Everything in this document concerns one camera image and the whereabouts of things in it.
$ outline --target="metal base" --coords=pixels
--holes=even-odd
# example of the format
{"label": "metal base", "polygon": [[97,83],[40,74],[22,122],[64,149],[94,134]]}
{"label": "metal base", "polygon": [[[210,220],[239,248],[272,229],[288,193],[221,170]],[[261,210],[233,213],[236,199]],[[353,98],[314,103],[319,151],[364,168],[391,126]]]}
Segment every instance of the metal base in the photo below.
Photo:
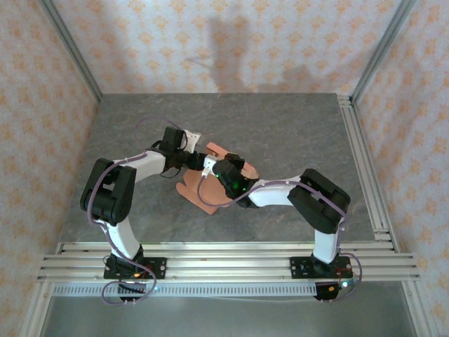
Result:
{"label": "metal base", "polygon": [[[149,275],[147,272],[144,272],[141,277],[124,277],[120,273],[114,272],[114,268],[108,268],[108,265],[113,265],[114,262],[113,259],[116,259],[115,256],[110,256],[106,261],[106,267],[105,271],[103,273],[104,279],[132,279],[132,280],[139,280],[142,279],[153,279],[151,275]],[[155,275],[156,279],[165,279],[166,277],[166,266],[167,266],[167,259],[166,258],[143,258],[139,261],[140,264],[148,267]]]}

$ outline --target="black mounting plate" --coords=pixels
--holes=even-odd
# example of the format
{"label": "black mounting plate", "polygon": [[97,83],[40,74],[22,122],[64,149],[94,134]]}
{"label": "black mounting plate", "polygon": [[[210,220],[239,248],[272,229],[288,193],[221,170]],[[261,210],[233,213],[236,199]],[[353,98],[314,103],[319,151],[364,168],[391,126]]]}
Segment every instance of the black mounting plate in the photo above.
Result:
{"label": "black mounting plate", "polygon": [[[142,258],[139,260],[139,263],[141,265],[145,265],[149,267],[149,269],[156,275],[156,279],[165,279],[166,278],[166,271],[167,271],[167,258]],[[111,269],[105,268],[105,273],[103,274],[104,279],[152,279],[147,272],[144,272],[142,276],[140,277],[134,277],[134,276],[123,276],[118,275],[114,273]]]}
{"label": "black mounting plate", "polygon": [[326,274],[319,273],[314,267],[314,258],[311,256],[298,256],[290,258],[290,271],[292,279],[339,279],[338,270],[343,270],[341,278],[351,279],[351,260],[347,256],[337,256],[328,265]]}

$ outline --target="wire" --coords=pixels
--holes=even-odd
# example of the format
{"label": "wire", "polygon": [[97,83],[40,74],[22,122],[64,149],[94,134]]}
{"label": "wire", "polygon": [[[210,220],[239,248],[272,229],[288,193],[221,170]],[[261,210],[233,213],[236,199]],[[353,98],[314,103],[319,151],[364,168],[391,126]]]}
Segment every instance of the wire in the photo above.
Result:
{"label": "wire", "polygon": [[145,275],[147,274],[147,272],[144,272],[143,273],[143,275],[142,275],[142,278],[144,279],[145,278]]}
{"label": "wire", "polygon": [[153,145],[150,147],[150,149],[151,149],[151,150],[152,150],[152,149],[156,149],[156,146],[159,146],[159,144],[161,144],[161,141],[160,141],[160,140],[154,142]]}
{"label": "wire", "polygon": [[[107,260],[109,259],[110,255],[103,256],[103,264],[105,267],[109,269],[109,266],[107,265]],[[122,274],[121,276],[125,279],[127,277],[132,277],[134,275],[134,272],[130,272],[129,274]]]}
{"label": "wire", "polygon": [[[124,159],[124,160],[120,160],[117,161],[115,163],[113,163],[111,166],[109,166],[108,168],[106,168],[106,170],[100,175],[100,177],[98,178],[98,181],[96,182],[92,193],[91,193],[91,197],[89,198],[89,202],[88,202],[88,206],[87,206],[87,219],[89,221],[89,223],[91,223],[92,225],[99,225],[103,232],[106,235],[106,239],[109,242],[109,244],[111,245],[112,249],[115,250],[117,252],[117,254],[124,259],[126,262],[130,263],[131,265],[134,265],[135,267],[138,267],[142,270],[145,270],[146,272],[148,272],[152,277],[153,277],[153,284],[152,287],[150,288],[150,290],[148,290],[143,296],[139,297],[138,299],[133,299],[134,304],[136,304],[137,302],[146,299],[154,290],[154,288],[156,287],[156,275],[153,273],[152,270],[150,270],[149,268],[145,267],[144,265],[141,265],[139,263],[136,263],[135,261],[131,260],[130,258],[128,258],[127,256],[125,256],[125,254],[123,254],[119,248],[116,246],[116,244],[112,241],[111,235],[109,234],[109,230],[107,228],[107,225],[105,225],[104,223],[100,222],[100,221],[96,221],[93,219],[93,215],[92,215],[92,206],[93,206],[93,200],[95,199],[95,196],[98,192],[98,189],[100,188],[103,180],[105,179],[105,177],[109,174],[109,172],[111,172],[113,169],[115,169],[117,166],[120,166],[122,164],[126,164],[128,162],[132,162],[132,161],[136,161],[139,159],[143,159],[147,156],[146,152],[143,152],[142,154],[139,154],[138,156],[135,157],[131,157],[128,159]],[[129,282],[123,282],[123,281],[112,281],[109,282],[108,284],[105,284],[105,286],[103,287],[102,291],[101,291],[101,297],[102,300],[105,304],[114,306],[114,307],[119,307],[122,305],[126,305],[128,301],[125,302],[121,302],[121,303],[115,303],[115,302],[109,302],[108,300],[106,300],[105,298],[105,292],[108,286],[111,286],[113,284],[121,284],[123,286],[126,286],[127,284],[129,284]],[[133,282],[133,284],[136,285],[145,285],[145,283],[141,283],[141,282]]]}
{"label": "wire", "polygon": [[178,125],[176,125],[175,123],[173,123],[170,119],[167,119],[165,117],[162,116],[146,116],[144,118],[142,118],[141,120],[139,120],[136,125],[134,126],[134,139],[137,142],[137,144],[140,146],[140,148],[145,149],[145,146],[140,142],[139,138],[138,138],[138,129],[141,123],[143,123],[144,121],[147,121],[148,119],[158,119],[160,121],[166,121],[167,123],[173,125],[175,128],[178,128],[180,130],[182,130],[181,127],[179,127]]}
{"label": "wire", "polygon": [[181,168],[179,168],[179,169],[177,170],[177,172],[176,172],[173,176],[171,176],[171,177],[163,176],[162,173],[160,173],[159,175],[160,175],[162,178],[165,178],[165,179],[172,179],[172,178],[174,178],[175,176],[177,176],[178,174],[180,174],[180,172],[181,172]]}
{"label": "wire", "polygon": [[342,281],[343,272],[339,268],[337,268],[337,271],[338,271],[338,275],[339,275],[339,277],[338,277],[338,285],[340,285],[340,282]]}
{"label": "wire", "polygon": [[349,253],[349,252],[340,253],[340,256],[349,256],[349,257],[353,258],[357,262],[359,274],[358,274],[358,280],[356,280],[354,282],[354,287],[351,289],[351,291],[341,298],[336,298],[335,300],[333,300],[333,302],[339,301],[339,300],[344,300],[345,298],[352,296],[354,294],[354,292],[357,290],[359,284],[362,282],[362,279],[363,279],[363,268],[362,268],[362,264],[361,264],[360,260],[358,259],[358,257],[355,256],[353,253]]}

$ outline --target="white vent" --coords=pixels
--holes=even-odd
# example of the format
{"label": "white vent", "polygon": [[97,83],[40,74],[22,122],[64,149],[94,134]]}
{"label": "white vent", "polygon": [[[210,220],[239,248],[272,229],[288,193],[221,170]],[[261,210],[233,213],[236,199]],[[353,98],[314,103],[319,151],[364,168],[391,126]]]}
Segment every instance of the white vent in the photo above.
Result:
{"label": "white vent", "polygon": [[[143,290],[141,286],[129,284],[128,288]],[[103,285],[56,284],[53,296],[98,297]],[[113,284],[105,291],[107,296],[135,295]],[[315,296],[313,282],[248,283],[248,284],[159,284],[152,296],[156,297],[267,297],[267,296]]]}

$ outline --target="orange object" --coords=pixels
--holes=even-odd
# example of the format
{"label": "orange object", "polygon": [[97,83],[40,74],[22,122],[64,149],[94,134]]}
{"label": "orange object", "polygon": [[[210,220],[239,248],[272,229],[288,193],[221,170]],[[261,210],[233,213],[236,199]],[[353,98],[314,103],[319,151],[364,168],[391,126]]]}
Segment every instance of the orange object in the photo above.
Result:
{"label": "orange object", "polygon": [[[215,143],[208,143],[206,146],[206,153],[211,154],[219,159],[224,159],[225,155],[229,153],[222,147],[216,145]],[[259,178],[259,174],[255,170],[254,166],[245,162],[242,169],[242,174],[251,179]],[[197,205],[200,209],[205,211],[207,214],[213,214],[217,207],[207,206],[203,204],[196,190],[198,188],[199,181],[201,179],[200,171],[187,170],[184,173],[184,182],[176,184],[176,190],[184,198],[189,200],[191,203]],[[201,184],[201,197],[210,204],[223,204],[225,202],[231,201],[225,194],[225,188],[220,184],[220,181],[214,176],[209,175],[207,179]]]}

